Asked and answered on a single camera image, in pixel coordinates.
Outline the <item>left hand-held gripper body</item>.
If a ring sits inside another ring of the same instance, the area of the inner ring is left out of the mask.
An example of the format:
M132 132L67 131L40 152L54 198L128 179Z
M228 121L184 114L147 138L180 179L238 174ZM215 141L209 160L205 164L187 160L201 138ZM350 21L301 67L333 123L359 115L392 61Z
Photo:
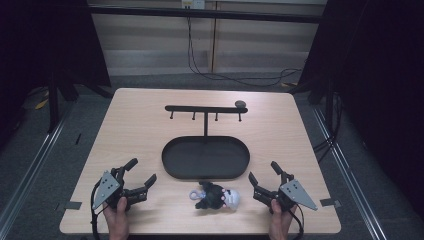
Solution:
M127 169L120 167L118 169L111 169L105 171L95 185L92 194L92 209L98 209L103 203L107 203L109 207L116 209L121 197L127 199L126 211L128 211L133 204L147 200L148 183L136 189L124 188L124 175Z

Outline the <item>black horizontal metal bar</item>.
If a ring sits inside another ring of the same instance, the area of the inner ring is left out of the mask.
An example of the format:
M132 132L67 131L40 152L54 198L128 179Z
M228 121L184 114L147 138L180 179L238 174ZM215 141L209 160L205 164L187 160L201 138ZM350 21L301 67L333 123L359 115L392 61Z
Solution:
M271 22L293 22L319 24L324 20L321 16L313 15L290 15L274 13L251 13L239 11L199 10L199 9L176 9L176 8L144 8L124 7L115 5L89 4L90 12L95 14L159 16L159 17L186 17L186 18L210 18L226 20L252 20Z

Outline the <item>black hook stand with tray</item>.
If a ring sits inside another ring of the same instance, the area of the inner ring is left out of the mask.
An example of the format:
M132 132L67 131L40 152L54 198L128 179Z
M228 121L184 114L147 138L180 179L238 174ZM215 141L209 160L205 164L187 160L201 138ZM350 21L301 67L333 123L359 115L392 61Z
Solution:
M246 103L237 100L234 107L166 105L165 110L173 118L175 112L204 115L201 136L180 136L170 140L162 150L162 164L165 171L174 178L193 179L234 179L241 176L250 163L248 147L232 136L208 134L209 114L218 120L220 114L241 115L248 112Z

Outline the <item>person's left hand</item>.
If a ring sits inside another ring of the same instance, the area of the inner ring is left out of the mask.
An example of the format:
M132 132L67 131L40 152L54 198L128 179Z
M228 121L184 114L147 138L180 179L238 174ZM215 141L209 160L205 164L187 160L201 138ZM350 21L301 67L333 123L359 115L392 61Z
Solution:
M117 207L111 209L105 208L103 215L105 217L108 230L109 240L127 240L129 237L129 221L126 215L127 199L121 197Z

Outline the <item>black curtain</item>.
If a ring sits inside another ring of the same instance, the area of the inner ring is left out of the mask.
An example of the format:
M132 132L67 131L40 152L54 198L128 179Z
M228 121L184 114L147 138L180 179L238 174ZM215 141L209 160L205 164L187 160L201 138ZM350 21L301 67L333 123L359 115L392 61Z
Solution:
M31 90L48 89L55 128L57 95L76 100L77 84L112 96L88 0L0 0L0 148L23 120Z
M327 0L300 83L312 103L339 93L424 220L424 0Z

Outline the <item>black plush toy keychain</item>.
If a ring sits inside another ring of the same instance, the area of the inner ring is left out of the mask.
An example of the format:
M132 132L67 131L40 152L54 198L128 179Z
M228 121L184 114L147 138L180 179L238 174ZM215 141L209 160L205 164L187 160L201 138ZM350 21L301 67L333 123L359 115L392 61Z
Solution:
M201 190L189 193L191 200L197 200L196 209L229 208L236 210L240 204L240 194L233 189L226 189L209 181L200 181Z

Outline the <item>black metal stand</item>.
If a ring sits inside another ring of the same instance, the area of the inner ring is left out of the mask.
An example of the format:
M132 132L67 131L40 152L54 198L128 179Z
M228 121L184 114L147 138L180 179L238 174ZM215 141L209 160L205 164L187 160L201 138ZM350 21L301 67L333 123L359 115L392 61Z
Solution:
M60 122L59 94L67 102L74 102L78 99L79 93L76 90L75 84L81 84L104 98L111 99L113 97L111 92L102 89L99 85L78 76L70 70L62 70L58 74L52 72L48 77L49 133L52 133Z

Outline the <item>person's right hand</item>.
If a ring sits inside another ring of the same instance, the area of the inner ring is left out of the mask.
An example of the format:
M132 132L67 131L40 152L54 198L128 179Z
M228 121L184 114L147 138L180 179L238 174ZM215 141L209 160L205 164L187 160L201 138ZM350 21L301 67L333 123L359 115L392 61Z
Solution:
M268 233L270 240L287 240L293 216L289 212L283 212L276 199L271 201L271 209L273 214Z

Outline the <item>metal floor rail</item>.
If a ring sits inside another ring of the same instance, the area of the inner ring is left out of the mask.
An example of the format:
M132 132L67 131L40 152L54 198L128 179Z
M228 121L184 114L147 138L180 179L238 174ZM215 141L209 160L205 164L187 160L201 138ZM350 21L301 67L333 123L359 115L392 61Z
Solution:
M0 213L0 240L6 239L6 236L8 235L20 209L22 208L30 189L34 184L34 181L40 172L40 169L42 168L58 137L60 136L67 118L68 116L64 115L62 119L55 125L55 127L47 133L43 143L33 158L31 165L13 192L11 199Z
M324 114L320 109L313 109L314 116L318 122L320 130L323 136L328 139L330 137L330 130L325 125ZM377 218L371 204L364 195L362 188L360 187L352 168L350 167L347 158L345 157L344 152L342 151L340 145L335 141L330 141L329 149L331 154L336 161L341 175L343 176L349 191L352 195L352 198L356 204L356 207L372 237L373 240L388 240L387 236L383 230L382 225L380 224L379 219Z

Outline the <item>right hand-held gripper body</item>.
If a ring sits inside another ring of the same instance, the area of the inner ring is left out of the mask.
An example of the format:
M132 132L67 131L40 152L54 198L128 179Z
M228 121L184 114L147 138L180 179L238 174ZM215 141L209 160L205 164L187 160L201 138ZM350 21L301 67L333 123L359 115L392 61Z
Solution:
M281 184L276 191L270 191L258 186L253 187L253 198L267 207L271 207L271 201L276 199L283 211L290 210L294 205L300 204L311 210L317 211L318 207L306 192L302 184L293 175L283 172L280 177Z

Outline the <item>white wall socket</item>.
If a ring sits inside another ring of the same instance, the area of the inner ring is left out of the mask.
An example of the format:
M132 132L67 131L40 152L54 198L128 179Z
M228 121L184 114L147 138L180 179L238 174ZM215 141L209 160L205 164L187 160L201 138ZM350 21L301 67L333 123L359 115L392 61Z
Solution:
M181 0L183 9L205 9L205 0Z

